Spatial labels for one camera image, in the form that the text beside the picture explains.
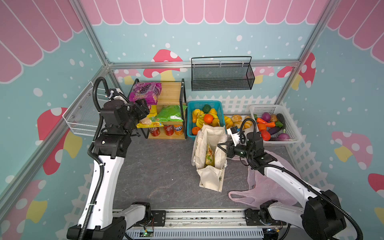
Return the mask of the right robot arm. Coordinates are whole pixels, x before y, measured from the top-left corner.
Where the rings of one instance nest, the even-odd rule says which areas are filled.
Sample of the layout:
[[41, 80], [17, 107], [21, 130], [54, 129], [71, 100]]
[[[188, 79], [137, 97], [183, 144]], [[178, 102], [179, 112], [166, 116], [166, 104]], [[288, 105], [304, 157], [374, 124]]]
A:
[[232, 127], [227, 132], [231, 139], [218, 144], [227, 157], [245, 159], [247, 166], [279, 184], [301, 205], [294, 207], [276, 200], [267, 201], [260, 206], [259, 219], [263, 223], [282, 221], [288, 224], [288, 229], [291, 226], [303, 229], [313, 240], [333, 240], [350, 222], [356, 238], [364, 238], [358, 223], [342, 209], [338, 196], [331, 190], [322, 191], [310, 185], [287, 170], [265, 151], [262, 134], [257, 129], [245, 134], [242, 128]]

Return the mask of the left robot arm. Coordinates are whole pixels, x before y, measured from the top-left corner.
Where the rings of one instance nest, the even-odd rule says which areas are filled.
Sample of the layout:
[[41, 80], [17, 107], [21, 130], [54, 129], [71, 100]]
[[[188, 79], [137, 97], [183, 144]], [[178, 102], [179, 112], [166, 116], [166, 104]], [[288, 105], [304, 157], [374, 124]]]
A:
[[75, 226], [68, 228], [68, 240], [121, 240], [136, 224], [153, 222], [151, 205], [136, 202], [113, 214], [113, 200], [131, 136], [139, 121], [150, 113], [145, 100], [131, 102], [104, 77], [95, 80], [93, 103], [99, 123], [87, 151], [94, 160], [94, 172], [85, 209]]

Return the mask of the beige canvas tote bag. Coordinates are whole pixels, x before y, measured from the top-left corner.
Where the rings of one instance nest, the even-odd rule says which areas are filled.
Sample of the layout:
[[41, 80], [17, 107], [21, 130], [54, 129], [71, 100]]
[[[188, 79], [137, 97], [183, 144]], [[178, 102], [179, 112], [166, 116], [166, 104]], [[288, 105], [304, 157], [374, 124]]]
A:
[[204, 125], [195, 137], [192, 165], [200, 176], [199, 186], [216, 192], [223, 189], [227, 154], [218, 144], [227, 141], [224, 127]]

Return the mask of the red tomato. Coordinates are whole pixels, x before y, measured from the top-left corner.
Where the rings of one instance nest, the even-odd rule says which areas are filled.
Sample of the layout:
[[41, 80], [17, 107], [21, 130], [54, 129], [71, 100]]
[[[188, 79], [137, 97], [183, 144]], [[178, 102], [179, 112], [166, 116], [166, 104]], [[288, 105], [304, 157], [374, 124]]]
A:
[[261, 131], [261, 137], [264, 141], [269, 141], [271, 139], [271, 134], [268, 131], [263, 130]]

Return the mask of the pink plastic grocery bag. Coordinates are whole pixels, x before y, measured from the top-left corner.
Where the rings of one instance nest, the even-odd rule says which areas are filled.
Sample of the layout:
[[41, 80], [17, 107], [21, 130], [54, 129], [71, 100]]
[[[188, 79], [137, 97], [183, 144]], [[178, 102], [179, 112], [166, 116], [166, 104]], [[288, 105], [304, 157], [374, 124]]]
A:
[[247, 182], [249, 189], [246, 191], [230, 191], [228, 196], [235, 203], [245, 204], [259, 208], [263, 203], [277, 200], [285, 205], [293, 206], [298, 201], [283, 187], [260, 172], [248, 167]]

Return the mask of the purple candy bag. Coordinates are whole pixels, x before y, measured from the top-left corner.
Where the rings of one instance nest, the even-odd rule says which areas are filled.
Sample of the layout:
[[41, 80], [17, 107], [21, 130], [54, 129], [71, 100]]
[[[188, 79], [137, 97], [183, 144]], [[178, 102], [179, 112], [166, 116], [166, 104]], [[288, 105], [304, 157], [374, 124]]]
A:
[[129, 95], [129, 101], [145, 100], [147, 105], [153, 106], [158, 104], [158, 98], [162, 92], [162, 84], [156, 82], [136, 83]]

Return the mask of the orange carrot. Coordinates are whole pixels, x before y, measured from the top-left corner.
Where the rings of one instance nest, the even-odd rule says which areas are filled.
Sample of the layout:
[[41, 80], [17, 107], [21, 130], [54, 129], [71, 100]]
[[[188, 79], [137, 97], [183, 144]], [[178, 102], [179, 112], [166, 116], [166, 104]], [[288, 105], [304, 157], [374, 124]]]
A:
[[259, 131], [266, 131], [268, 128], [276, 127], [275, 122], [269, 122], [268, 123], [261, 118], [257, 118], [256, 122], [257, 122], [257, 126], [258, 126]]

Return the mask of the yellow snack bag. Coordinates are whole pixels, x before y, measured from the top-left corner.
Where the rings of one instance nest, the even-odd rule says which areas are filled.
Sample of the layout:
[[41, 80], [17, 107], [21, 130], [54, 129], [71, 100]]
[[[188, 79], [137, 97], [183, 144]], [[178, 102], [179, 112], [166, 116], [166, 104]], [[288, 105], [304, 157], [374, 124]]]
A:
[[211, 146], [207, 144], [207, 152], [206, 152], [206, 158], [205, 158], [205, 166], [215, 166], [215, 153]]

